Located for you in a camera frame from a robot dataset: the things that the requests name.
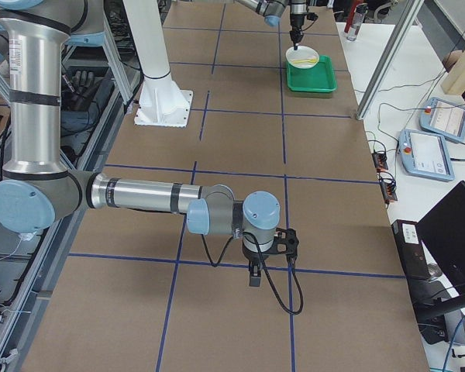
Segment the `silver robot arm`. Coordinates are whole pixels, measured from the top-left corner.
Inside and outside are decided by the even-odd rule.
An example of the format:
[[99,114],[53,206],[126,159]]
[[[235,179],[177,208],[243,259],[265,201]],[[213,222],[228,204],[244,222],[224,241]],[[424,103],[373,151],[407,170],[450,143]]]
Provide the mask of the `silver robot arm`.
[[308,5],[302,0],[239,0],[239,4],[263,17],[269,26],[278,26],[286,8],[290,10],[290,38],[294,50],[297,50],[304,36],[303,26],[308,17]]
[[243,241],[250,284],[267,275],[278,244],[280,206],[256,191],[236,200],[224,185],[128,180],[71,170],[60,161],[61,50],[81,37],[105,36],[100,1],[0,1],[9,35],[12,156],[0,181],[0,223],[34,233],[85,208],[130,208],[184,215],[189,232]]

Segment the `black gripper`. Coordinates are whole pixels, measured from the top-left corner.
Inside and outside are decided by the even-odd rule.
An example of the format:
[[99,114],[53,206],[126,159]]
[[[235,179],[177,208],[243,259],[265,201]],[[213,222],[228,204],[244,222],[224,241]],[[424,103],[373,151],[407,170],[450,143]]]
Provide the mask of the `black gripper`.
[[305,22],[305,14],[290,14],[290,26],[291,30],[289,32],[291,42],[294,43],[294,50],[298,50],[298,45],[302,41],[304,33],[302,27]]
[[242,246],[243,255],[249,261],[249,286],[259,287],[261,283],[261,267],[263,266],[258,252]]

